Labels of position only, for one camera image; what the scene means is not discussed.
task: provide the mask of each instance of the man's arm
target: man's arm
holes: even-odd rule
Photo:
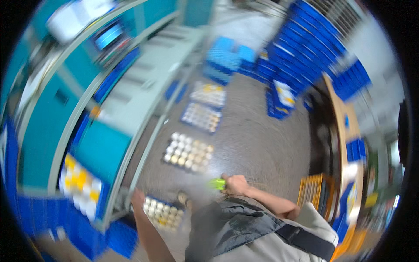
[[[227,176],[222,174],[222,178],[225,180],[225,189],[221,190],[224,194],[253,198],[278,218],[294,220],[300,213],[300,208],[295,203],[249,186],[243,175]]]
[[[132,195],[131,203],[134,209],[135,224],[137,226],[138,238],[147,252],[148,259],[151,262],[175,261],[169,249],[157,232],[153,224],[148,219],[142,209],[145,195],[139,189],[135,189]]]

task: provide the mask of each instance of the metal shelf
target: metal shelf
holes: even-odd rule
[[[141,57],[115,85],[108,98],[102,104],[101,109],[110,116],[113,127],[131,135],[132,139],[112,187],[103,221],[100,224],[96,224],[96,227],[100,230],[104,231],[112,220],[121,217],[128,211],[125,208],[125,210],[113,214],[115,201],[121,189],[122,179],[132,153],[167,87],[175,79],[182,65],[189,62],[191,66],[188,73],[181,80],[181,84],[178,85],[177,90],[169,100],[165,113],[159,118],[159,122],[153,131],[140,165],[144,163],[151,145],[166,118],[167,112],[180,92],[181,86],[183,86],[182,83],[186,82],[196,62],[201,59],[201,55],[193,56],[191,54],[203,43],[204,36],[204,29],[186,26],[170,26],[162,30],[142,46]],[[137,84],[132,82],[131,78],[134,75],[141,79]],[[152,85],[149,88],[142,88],[146,82],[152,83]],[[129,100],[122,100],[120,99],[121,96],[129,98]],[[131,187],[134,187],[138,180],[138,170],[134,177],[135,183],[133,182]]]
[[[175,11],[153,25],[146,28],[139,36],[135,37],[131,40],[129,44],[129,48],[125,49],[121,54],[119,54],[118,58],[108,67],[105,72],[100,73],[97,77],[92,81],[89,87],[81,96],[79,102],[77,103],[76,107],[73,110],[70,118],[67,121],[67,124],[64,128],[64,131],[61,135],[61,138],[58,142],[54,158],[52,160],[51,169],[49,173],[49,180],[48,180],[48,188],[47,194],[53,195],[56,193],[56,185],[59,175],[59,168],[61,166],[62,158],[64,157],[64,152],[68,144],[68,140],[70,139],[70,135],[74,130],[74,126],[77,123],[77,120],[80,118],[81,113],[88,105],[89,101],[93,94],[96,92],[97,88],[102,84],[104,79],[109,75],[109,73],[113,70],[113,68],[134,48],[136,48],[141,42],[144,41],[151,33],[159,29],[162,25],[166,24],[167,22],[173,20],[179,15],[178,11]]]

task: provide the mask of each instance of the bag strap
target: bag strap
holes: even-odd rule
[[[330,261],[335,251],[335,246],[332,243],[305,231],[301,227],[285,224],[276,233],[284,239],[285,243],[321,257],[327,262]]]

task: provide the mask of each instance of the forearm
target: forearm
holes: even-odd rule
[[[295,203],[261,191],[255,187],[250,187],[247,190],[246,197],[260,202],[278,218],[294,220],[300,213],[300,208]]]
[[[134,212],[138,238],[151,262],[175,261],[169,249],[143,210]]]

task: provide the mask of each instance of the hand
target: hand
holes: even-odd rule
[[[248,197],[251,186],[247,184],[244,175],[227,176],[222,174],[221,177],[225,180],[225,189],[221,190],[221,193]]]
[[[144,212],[142,210],[142,205],[145,201],[145,194],[143,191],[139,190],[138,188],[134,189],[134,193],[132,194],[131,204],[134,209],[134,213],[137,212]]]

